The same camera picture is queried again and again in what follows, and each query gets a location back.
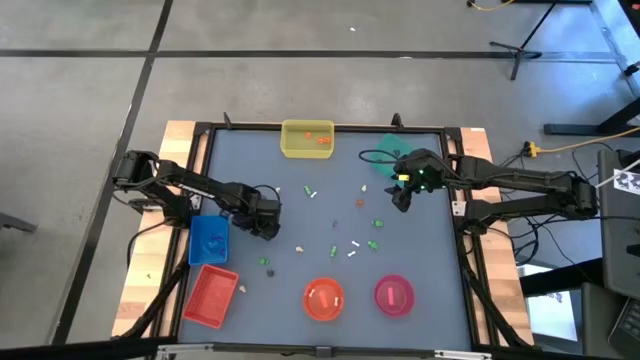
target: gray floor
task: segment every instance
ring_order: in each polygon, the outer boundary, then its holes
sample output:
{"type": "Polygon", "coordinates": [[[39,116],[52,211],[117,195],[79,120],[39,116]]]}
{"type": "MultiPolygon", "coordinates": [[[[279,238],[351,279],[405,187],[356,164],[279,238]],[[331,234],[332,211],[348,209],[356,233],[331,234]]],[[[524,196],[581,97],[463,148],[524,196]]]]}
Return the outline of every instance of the gray floor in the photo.
{"type": "MultiPolygon", "coordinates": [[[[161,0],[0,2],[0,48],[145,49],[161,0]]],[[[640,60],[617,1],[597,0],[620,50],[640,60]]],[[[545,10],[518,4],[494,13],[464,1],[176,1],[162,49],[382,49],[488,51],[519,44],[545,10]]],[[[531,45],[607,52],[583,6],[559,6],[531,45]]],[[[42,344],[124,122],[142,59],[0,58],[3,169],[0,211],[40,225],[0,231],[0,347],[42,344]]],[[[158,59],[130,148],[157,151],[170,119],[236,121],[327,118],[487,128],[496,160],[524,140],[545,148],[582,141],[547,137],[545,122],[595,124],[633,99],[615,64],[408,59],[158,59]]],[[[637,140],[611,142],[637,149],[637,140]]],[[[597,148],[579,150],[595,172],[597,148]]],[[[569,153],[529,160],[533,169],[575,169],[569,153]]],[[[106,339],[125,277],[125,247],[139,217],[109,211],[70,339],[106,339]]],[[[522,223],[511,230],[521,232],[522,223]]],[[[575,261],[600,254],[595,222],[550,226],[575,261]]],[[[538,258],[564,260],[542,235],[538,258]]]]}

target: yellow basket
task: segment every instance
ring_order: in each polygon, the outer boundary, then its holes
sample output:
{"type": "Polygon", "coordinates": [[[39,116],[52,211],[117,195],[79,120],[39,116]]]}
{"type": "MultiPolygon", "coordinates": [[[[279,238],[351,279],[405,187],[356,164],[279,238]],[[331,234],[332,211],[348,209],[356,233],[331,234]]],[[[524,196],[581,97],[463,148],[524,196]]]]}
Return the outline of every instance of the yellow basket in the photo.
{"type": "Polygon", "coordinates": [[[333,121],[285,120],[280,132],[280,149],[288,158],[328,159],[333,153],[333,121]],[[319,144],[318,139],[329,138],[319,144]]]}

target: orange object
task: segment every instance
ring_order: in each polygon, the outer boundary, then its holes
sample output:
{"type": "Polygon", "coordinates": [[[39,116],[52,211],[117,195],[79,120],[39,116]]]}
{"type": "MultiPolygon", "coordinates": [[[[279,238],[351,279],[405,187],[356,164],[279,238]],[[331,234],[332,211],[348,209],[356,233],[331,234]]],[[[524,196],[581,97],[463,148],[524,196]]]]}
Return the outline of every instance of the orange object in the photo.
{"type": "Polygon", "coordinates": [[[314,279],[304,289],[302,305],[307,314],[317,321],[331,321],[344,308],[344,292],[331,278],[314,279]]]}

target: tripod stand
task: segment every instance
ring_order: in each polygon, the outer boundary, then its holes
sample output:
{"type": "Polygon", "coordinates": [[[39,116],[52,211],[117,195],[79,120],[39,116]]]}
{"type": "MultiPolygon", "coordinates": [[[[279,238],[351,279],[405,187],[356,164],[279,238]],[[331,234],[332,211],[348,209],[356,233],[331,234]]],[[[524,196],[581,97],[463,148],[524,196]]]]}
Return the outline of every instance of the tripod stand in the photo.
{"type": "Polygon", "coordinates": [[[536,27],[533,28],[533,30],[531,31],[529,36],[527,36],[527,39],[524,41],[524,43],[522,43],[522,45],[520,47],[515,47],[515,46],[511,46],[511,45],[507,45],[507,44],[502,44],[502,43],[498,43],[498,42],[495,42],[495,41],[491,41],[489,43],[489,45],[491,45],[491,46],[501,47],[501,48],[509,50],[509,52],[511,52],[512,50],[515,51],[515,54],[512,53],[513,57],[515,58],[515,63],[513,64],[513,70],[511,71],[511,81],[515,80],[516,76],[518,76],[518,69],[520,68],[520,62],[522,61],[522,59],[537,59],[537,58],[542,56],[541,52],[525,50],[525,47],[527,46],[527,44],[529,43],[531,38],[533,38],[533,35],[536,34],[536,31],[538,31],[538,29],[540,28],[540,25],[542,25],[542,23],[547,18],[547,16],[549,16],[549,14],[553,10],[553,8],[556,7],[556,5],[558,5],[558,2],[559,2],[559,0],[555,0],[551,4],[549,9],[547,9],[547,12],[545,12],[544,16],[542,16],[542,19],[540,19],[540,21],[538,21],[538,23],[536,24],[536,27]]]}

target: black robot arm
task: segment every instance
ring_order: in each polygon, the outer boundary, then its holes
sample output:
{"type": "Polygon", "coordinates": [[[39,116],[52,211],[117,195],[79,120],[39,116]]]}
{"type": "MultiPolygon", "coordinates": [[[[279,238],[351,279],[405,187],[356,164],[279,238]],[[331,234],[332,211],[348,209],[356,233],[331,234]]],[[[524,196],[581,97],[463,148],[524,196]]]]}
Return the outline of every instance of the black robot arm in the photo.
{"type": "Polygon", "coordinates": [[[233,225],[252,235],[271,240],[280,229],[279,200],[264,199],[259,190],[242,183],[221,183],[196,174],[151,152],[128,151],[118,164],[113,183],[116,190],[143,193],[147,205],[162,208],[170,226],[188,228],[191,223],[191,201],[168,188],[175,186],[213,200],[223,216],[232,216],[233,225]]]}
{"type": "Polygon", "coordinates": [[[398,185],[386,189],[393,204],[402,212],[409,209],[412,194],[449,187],[481,190],[501,187],[544,195],[526,199],[489,203],[484,200],[458,202],[463,216],[463,230],[484,234],[499,219],[525,216],[558,215],[567,219],[584,219],[598,212],[595,187],[573,172],[543,172],[493,165],[473,156],[450,155],[441,159],[427,149],[418,149],[398,158],[394,165],[398,185]]]}

